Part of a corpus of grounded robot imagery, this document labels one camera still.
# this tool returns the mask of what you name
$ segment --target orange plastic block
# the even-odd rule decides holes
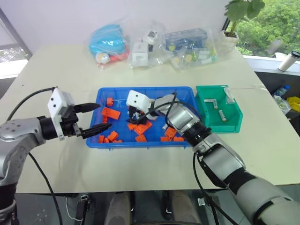
[[[107,121],[108,121],[108,117],[107,116],[102,116],[102,122],[107,123]]]
[[[134,128],[137,127],[137,124],[128,123],[127,126],[128,126],[128,129],[129,129],[129,130],[134,130]]]
[[[106,99],[106,105],[107,106],[113,106],[113,98],[112,97],[108,97]]]
[[[114,140],[112,141],[113,143],[122,143],[123,141],[122,140]]]
[[[119,134],[115,131],[112,131],[110,135],[107,136],[107,138],[112,142],[117,139]]]
[[[98,139],[98,143],[103,143],[104,142],[104,135],[100,135]]]
[[[137,142],[147,142],[145,135],[138,135],[137,137],[135,137],[135,140]]]
[[[176,133],[177,133],[177,131],[172,127],[168,127],[168,129],[165,131],[165,135],[171,139],[174,138]]]
[[[117,110],[109,109],[107,107],[104,107],[102,110],[102,115],[107,116],[109,118],[113,118],[115,120],[118,120],[120,117],[120,112]]]
[[[171,139],[169,137],[160,137],[161,142],[170,142]]]
[[[138,135],[142,135],[143,133],[146,132],[146,130],[148,130],[150,127],[152,126],[152,123],[150,121],[147,121],[147,123],[144,124],[139,124],[136,128],[135,128],[135,132]]]
[[[184,142],[184,139],[183,139],[183,137],[174,137],[173,141],[174,142]]]

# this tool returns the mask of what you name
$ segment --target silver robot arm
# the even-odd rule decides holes
[[[108,129],[111,124],[98,124],[83,130],[77,125],[76,113],[85,113],[100,105],[75,105],[71,96],[57,88],[48,103],[51,118],[10,120],[0,125],[0,224],[13,224],[15,191],[28,153],[53,138],[82,136],[87,138]]]
[[[172,102],[174,95],[154,100],[141,93],[132,92],[128,98],[127,105],[146,113],[161,104]],[[148,119],[165,116],[169,107],[170,105],[165,105],[158,108]],[[230,190],[250,223],[300,224],[299,203],[268,181],[247,172],[240,156],[219,136],[211,133],[210,128],[206,128],[191,110],[182,104],[173,104],[168,114],[168,122],[191,144],[194,153],[202,157],[200,165],[209,179],[216,186]]]

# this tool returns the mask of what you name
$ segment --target green plastic bin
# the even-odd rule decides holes
[[[224,87],[227,85],[218,86],[196,86],[196,103],[202,116],[205,126],[210,127],[214,133],[238,133],[243,119],[238,104],[226,103],[226,93]],[[205,99],[216,99],[218,109],[214,109],[212,103],[205,103]],[[219,110],[223,110],[227,121],[223,122]]]

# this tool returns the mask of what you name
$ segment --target trees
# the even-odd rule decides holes
[[[270,44],[281,40],[276,50],[288,54],[300,51],[300,1],[264,0],[266,6],[249,22],[242,21],[237,27],[240,41],[238,49],[244,55],[271,57]]]

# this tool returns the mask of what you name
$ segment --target white table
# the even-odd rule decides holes
[[[247,169],[273,184],[300,182],[300,138],[243,57],[235,52],[217,64],[176,72],[170,65],[130,69],[125,62],[105,71],[97,68],[83,45],[40,49],[0,101],[0,121],[36,90],[59,86],[76,103],[94,102],[101,87],[190,86],[228,84],[243,114],[238,134],[220,137],[240,154]],[[49,116],[50,93],[28,100],[14,118]],[[88,128],[91,112],[79,114]],[[55,192],[198,189],[192,170],[191,148],[90,149],[82,138],[57,139],[32,150]],[[201,168],[204,188],[216,188]],[[25,162],[18,193],[48,193],[30,158]]]

